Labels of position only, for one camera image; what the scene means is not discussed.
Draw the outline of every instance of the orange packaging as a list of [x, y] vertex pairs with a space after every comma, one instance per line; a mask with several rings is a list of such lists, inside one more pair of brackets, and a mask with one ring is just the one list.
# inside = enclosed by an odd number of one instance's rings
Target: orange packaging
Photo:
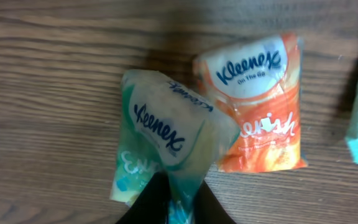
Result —
[[301, 47], [295, 34], [236, 43], [194, 60], [200, 93], [241, 127], [218, 162], [223, 172], [307, 166], [300, 150]]

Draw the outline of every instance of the white label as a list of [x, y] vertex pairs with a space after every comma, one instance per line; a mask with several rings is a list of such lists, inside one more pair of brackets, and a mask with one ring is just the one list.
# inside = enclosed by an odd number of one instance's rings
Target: white label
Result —
[[252, 98], [269, 91], [284, 76], [288, 63], [281, 37], [237, 44], [205, 60], [214, 86], [235, 98]]
[[194, 145], [203, 122], [195, 109], [210, 113], [213, 107], [171, 81], [152, 90], [137, 85], [129, 102], [129, 114], [136, 130], [158, 149], [167, 166], [184, 160]]
[[295, 127], [295, 121], [292, 120], [293, 112], [291, 111], [288, 115], [287, 122], [284, 123], [284, 126], [281, 125], [280, 119], [276, 119], [274, 123], [271, 122], [270, 117], [271, 113], [267, 113], [266, 118], [260, 119], [260, 121], [255, 121], [254, 127], [252, 123], [245, 122], [242, 125], [242, 132], [240, 133], [241, 137], [247, 138], [248, 136], [254, 136], [256, 134], [262, 134], [262, 129], [267, 133], [272, 132], [276, 134], [287, 134], [290, 131], [290, 136], [294, 136], [293, 128]]
[[130, 151], [124, 151], [121, 153], [121, 159], [124, 161], [124, 170], [129, 174], [142, 174], [143, 172], [155, 173], [161, 169], [160, 164], [154, 161], [148, 161], [144, 159], [142, 162], [140, 159], [137, 160], [137, 163], [132, 162], [127, 159], [126, 156], [131, 154]]

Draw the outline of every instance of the brown wooden surface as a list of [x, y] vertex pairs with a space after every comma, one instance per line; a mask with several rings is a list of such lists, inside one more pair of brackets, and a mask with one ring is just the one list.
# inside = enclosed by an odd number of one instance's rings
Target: brown wooden surface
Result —
[[307, 169], [206, 180], [238, 223], [358, 223], [358, 166], [343, 137], [358, 64], [354, 0], [0, 0], [0, 224], [113, 223], [128, 68], [194, 86], [191, 59], [238, 39], [305, 40]]

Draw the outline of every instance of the transparent plastic packaging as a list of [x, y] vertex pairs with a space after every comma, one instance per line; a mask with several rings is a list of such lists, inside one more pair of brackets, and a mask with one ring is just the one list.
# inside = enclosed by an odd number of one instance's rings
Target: transparent plastic packaging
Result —
[[162, 73], [129, 70], [111, 199], [132, 205], [153, 174], [168, 174], [170, 223], [191, 223], [193, 198], [209, 167], [240, 133], [208, 100]]
[[302, 44], [295, 34], [238, 42], [193, 62], [200, 94], [234, 118], [241, 135], [218, 162], [223, 172], [307, 166], [300, 149]]

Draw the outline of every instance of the kleenex logo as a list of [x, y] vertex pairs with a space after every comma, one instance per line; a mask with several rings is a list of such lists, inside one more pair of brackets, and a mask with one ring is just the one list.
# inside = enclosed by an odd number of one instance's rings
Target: kleenex logo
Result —
[[146, 104], [144, 104], [141, 108], [138, 108], [138, 106], [135, 105], [134, 111], [137, 116], [136, 123], [141, 122], [143, 127], [149, 128], [153, 133], [156, 133], [164, 141], [168, 141], [168, 143], [165, 145], [166, 148], [172, 149], [175, 152], [182, 148], [182, 145], [179, 143], [185, 142], [185, 138], [177, 138], [177, 132], [172, 131], [169, 125], [164, 125], [164, 123], [154, 115], [147, 113]]
[[171, 84], [171, 86], [169, 87], [169, 89], [172, 89], [172, 91], [174, 93], [179, 93], [181, 94], [184, 98], [188, 98], [191, 102], [193, 102], [194, 105], [198, 105], [201, 106], [203, 108], [206, 108], [209, 112], [212, 112], [212, 110], [214, 110], [214, 107], [199, 100], [197, 97], [195, 96], [191, 96], [186, 90], [184, 90], [181, 85], [179, 83], [173, 82], [173, 81], [168, 81], [169, 84]]
[[236, 63], [233, 65], [231, 61], [227, 61], [225, 67], [222, 68], [222, 73], [216, 72], [218, 78], [227, 85], [228, 80], [232, 80], [234, 77], [238, 75], [243, 75], [250, 69], [254, 69], [254, 67], [267, 67], [269, 70], [271, 68], [280, 68], [281, 56], [277, 51], [273, 53], [260, 53], [258, 57], [250, 57], [248, 60], [242, 59], [241, 63]]

